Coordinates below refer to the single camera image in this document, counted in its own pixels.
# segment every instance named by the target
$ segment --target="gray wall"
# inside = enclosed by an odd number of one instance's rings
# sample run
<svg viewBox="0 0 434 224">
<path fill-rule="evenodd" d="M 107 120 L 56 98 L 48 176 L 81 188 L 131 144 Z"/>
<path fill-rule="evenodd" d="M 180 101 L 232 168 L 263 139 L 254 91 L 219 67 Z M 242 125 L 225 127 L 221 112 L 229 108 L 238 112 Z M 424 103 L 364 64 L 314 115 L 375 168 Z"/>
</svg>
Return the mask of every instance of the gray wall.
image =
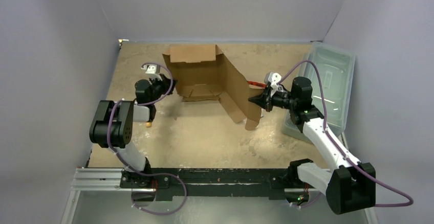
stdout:
<svg viewBox="0 0 434 224">
<path fill-rule="evenodd" d="M 0 223 L 59 223 L 117 38 L 96 0 L 0 0 Z"/>
<path fill-rule="evenodd" d="M 357 54 L 345 131 L 377 178 L 415 199 L 381 223 L 433 223 L 434 0 L 345 0 L 325 43 Z M 404 201 L 382 187 L 378 203 Z"/>
<path fill-rule="evenodd" d="M 99 0 L 119 38 L 322 40 L 344 0 Z"/>
</svg>

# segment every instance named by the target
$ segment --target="plastic storage bin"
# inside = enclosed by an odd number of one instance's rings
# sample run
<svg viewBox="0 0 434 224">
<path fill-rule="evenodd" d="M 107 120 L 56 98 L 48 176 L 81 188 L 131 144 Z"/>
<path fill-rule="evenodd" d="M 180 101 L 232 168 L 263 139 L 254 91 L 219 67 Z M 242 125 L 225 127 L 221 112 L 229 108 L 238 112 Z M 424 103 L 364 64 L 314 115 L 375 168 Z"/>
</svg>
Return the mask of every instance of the plastic storage bin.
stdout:
<svg viewBox="0 0 434 224">
<path fill-rule="evenodd" d="M 303 59 L 306 58 L 314 62 L 318 68 L 328 114 L 327 123 L 332 132 L 338 136 L 342 134 L 346 126 L 356 57 L 354 54 L 347 53 L 339 48 L 314 42 L 309 55 L 303 57 Z M 324 113 L 314 68 L 310 64 L 304 64 L 297 76 L 304 76 L 312 81 L 312 103 Z M 309 139 L 292 124 L 289 113 L 285 117 L 283 132 L 309 142 Z"/>
</svg>

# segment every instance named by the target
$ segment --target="metal frame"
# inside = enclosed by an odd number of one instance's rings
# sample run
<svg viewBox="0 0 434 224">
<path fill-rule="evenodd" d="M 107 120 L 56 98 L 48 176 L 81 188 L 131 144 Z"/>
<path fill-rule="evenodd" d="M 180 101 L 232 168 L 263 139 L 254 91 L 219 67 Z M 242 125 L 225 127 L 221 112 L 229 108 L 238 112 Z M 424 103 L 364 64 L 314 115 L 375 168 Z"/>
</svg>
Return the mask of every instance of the metal frame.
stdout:
<svg viewBox="0 0 434 224">
<path fill-rule="evenodd" d="M 340 137 L 347 148 L 345 135 Z M 78 168 L 75 172 L 71 185 L 71 192 L 68 197 L 67 205 L 63 213 L 61 224 L 72 224 L 81 192 L 85 191 L 135 191 L 153 192 L 152 188 L 120 188 L 122 178 L 122 168 Z M 303 188 L 285 188 L 285 193 L 303 192 Z M 369 224 L 378 224 L 378 218 L 374 208 L 364 210 L 366 220 Z"/>
</svg>

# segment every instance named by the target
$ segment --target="open cardboard box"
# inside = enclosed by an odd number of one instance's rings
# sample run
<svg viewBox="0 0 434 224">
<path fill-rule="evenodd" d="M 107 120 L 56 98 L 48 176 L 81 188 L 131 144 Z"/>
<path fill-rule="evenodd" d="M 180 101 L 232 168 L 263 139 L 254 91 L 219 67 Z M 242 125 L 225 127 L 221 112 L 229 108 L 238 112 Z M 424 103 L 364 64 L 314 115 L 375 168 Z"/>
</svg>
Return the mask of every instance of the open cardboard box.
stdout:
<svg viewBox="0 0 434 224">
<path fill-rule="evenodd" d="M 218 100 L 235 123 L 247 118 L 246 130 L 257 127 L 261 108 L 248 98 L 262 89 L 250 87 L 217 45 L 174 45 L 163 58 L 183 101 Z"/>
</svg>

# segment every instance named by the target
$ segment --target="purple cable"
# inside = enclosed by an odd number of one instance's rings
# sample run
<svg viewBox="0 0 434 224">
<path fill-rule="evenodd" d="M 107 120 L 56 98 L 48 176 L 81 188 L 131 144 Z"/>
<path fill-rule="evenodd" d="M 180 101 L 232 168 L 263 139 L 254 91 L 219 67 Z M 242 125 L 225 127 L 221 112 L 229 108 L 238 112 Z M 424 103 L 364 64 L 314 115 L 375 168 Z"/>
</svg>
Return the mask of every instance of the purple cable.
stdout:
<svg viewBox="0 0 434 224">
<path fill-rule="evenodd" d="M 299 62 L 298 64 L 296 64 L 294 67 L 292 67 L 291 70 L 289 70 L 289 72 L 282 78 L 282 80 L 277 83 L 280 84 L 282 83 L 299 65 L 303 64 L 303 63 L 310 63 L 313 68 L 315 69 L 316 72 L 316 76 L 318 78 L 318 83 L 319 83 L 319 91 L 321 93 L 321 101 L 322 101 L 322 107 L 324 108 L 324 124 L 323 124 L 323 128 L 325 130 L 325 128 L 327 127 L 327 110 L 326 110 L 326 102 L 324 101 L 324 93 L 322 90 L 322 83 L 321 83 L 321 78 L 319 76 L 319 71 L 318 68 L 316 67 L 315 63 L 313 63 L 310 60 L 303 60 L 301 62 Z M 375 182 L 376 184 L 394 192 L 394 193 L 398 193 L 399 195 L 405 197 L 408 199 L 408 202 L 406 203 L 398 203 L 398 204 L 376 204 L 375 207 L 405 207 L 405 206 L 410 206 L 414 203 L 413 198 L 408 195 L 405 192 L 402 192 L 394 187 L 391 187 L 389 185 L 387 185 L 386 183 L 370 176 L 368 173 L 366 173 L 365 171 L 363 171 L 359 166 L 357 166 L 353 161 L 351 161 L 349 158 L 346 157 L 345 152 L 340 148 L 340 146 L 338 145 L 338 143 L 332 138 L 332 136 L 329 134 L 328 130 L 325 130 L 325 134 L 327 135 L 327 137 L 330 139 L 330 141 L 333 143 L 333 145 L 338 149 L 338 151 L 342 154 L 342 156 L 344 156 L 344 159 L 351 164 L 351 166 L 353 166 L 357 171 L 359 171 L 361 174 L 363 174 L 364 176 L 366 176 L 369 180 Z"/>
<path fill-rule="evenodd" d="M 165 94 L 163 94 L 159 99 L 157 99 L 157 100 L 155 100 L 155 101 L 151 101 L 151 102 L 143 103 L 143 104 L 137 104 L 137 105 L 140 105 L 140 106 L 153 105 L 153 104 L 159 102 L 160 100 L 164 99 L 164 97 L 166 97 L 166 96 L 170 93 L 170 91 L 172 90 L 172 87 L 173 87 L 173 76 L 172 76 L 172 73 L 169 71 L 169 69 L 168 69 L 167 67 L 162 66 L 162 65 L 160 65 L 160 64 L 158 64 L 158 63 L 147 62 L 147 63 L 145 63 L 145 64 L 142 65 L 142 68 L 144 68 L 145 65 L 148 65 L 148 64 L 158 65 L 159 67 L 162 67 L 163 69 L 165 69 L 165 70 L 167 71 L 167 73 L 169 73 L 169 77 L 170 77 L 170 86 L 169 86 L 169 89 L 167 90 L 167 92 L 166 92 Z"/>
<path fill-rule="evenodd" d="M 169 72 L 169 76 L 170 76 L 170 87 L 169 87 L 169 91 L 164 95 L 164 96 L 166 96 L 166 95 L 170 92 L 170 90 L 171 90 L 171 88 L 172 88 L 172 85 L 173 85 L 172 74 L 170 73 L 170 71 L 169 71 L 166 67 L 164 67 L 164 66 L 162 66 L 162 65 L 160 65 L 160 64 L 157 64 L 157 63 L 145 63 L 145 64 L 156 64 L 156 65 L 158 65 L 158 66 L 164 68 L 165 70 L 167 70 L 167 72 Z M 150 102 L 150 103 L 151 103 L 151 104 L 154 104 L 155 102 L 160 101 L 160 100 L 161 100 L 161 98 L 158 99 L 158 100 L 156 100 L 156 101 L 154 101 L 154 102 Z M 141 211 L 144 211 L 144 212 L 147 212 L 147 213 L 149 213 L 149 214 L 153 214 L 153 215 L 171 215 L 171 214 L 177 212 L 178 210 L 180 210 L 180 209 L 184 206 L 185 202 L 187 201 L 187 188 L 185 187 L 184 182 L 182 182 L 182 180 L 179 179 L 179 177 L 177 177 L 176 175 L 174 175 L 174 174 L 170 174 L 170 173 L 156 173 L 156 174 L 145 174 L 145 173 L 142 173 L 142 172 L 140 172 L 139 170 L 133 168 L 131 165 L 129 165 L 129 164 L 128 164 L 128 163 L 127 163 L 127 162 L 122 158 L 122 156 L 118 153 L 118 151 L 117 151 L 117 150 L 112 146 L 112 142 L 111 142 L 111 138 L 110 138 L 110 131 L 112 131 L 113 118 L 115 117 L 116 108 L 119 106 L 119 104 L 120 104 L 121 102 L 122 102 L 122 100 L 119 100 L 118 102 L 116 102 L 115 105 L 114 105 L 113 108 L 112 108 L 112 112 L 110 113 L 110 119 L 109 119 L 109 121 L 108 121 L 108 126 L 107 126 L 107 144 L 108 144 L 108 147 L 109 147 L 109 148 L 110 148 L 110 149 L 115 153 L 116 157 L 119 159 L 119 161 L 121 161 L 121 162 L 125 165 L 125 167 L 128 167 L 130 170 L 134 171 L 135 173 L 137 173 L 137 174 L 139 174 L 139 175 L 142 175 L 142 176 L 147 176 L 147 177 L 151 177 L 151 176 L 159 176 L 159 175 L 167 175 L 167 176 L 173 177 L 173 178 L 175 178 L 176 180 L 178 180 L 178 181 L 181 183 L 182 188 L 184 188 L 184 199 L 182 200 L 181 204 L 180 204 L 176 209 L 174 209 L 174 210 L 172 210 L 172 211 L 169 211 L 169 212 L 166 212 L 166 213 L 161 213 L 161 212 L 154 212 L 154 211 L 151 211 L 151 210 L 146 210 L 146 209 L 143 209 L 142 207 L 137 206 L 137 205 L 134 203 L 134 200 L 132 199 L 132 201 L 133 201 L 133 206 L 136 207 L 137 209 L 141 210 Z"/>
<path fill-rule="evenodd" d="M 309 207 L 310 205 L 312 205 L 313 203 L 315 203 L 319 199 L 319 197 L 321 197 L 321 195 L 322 195 L 322 193 L 318 193 L 318 195 L 312 201 L 310 201 L 309 203 L 307 203 L 307 204 L 305 204 L 303 206 L 300 206 L 300 208 L 303 209 L 303 208 Z"/>
</svg>

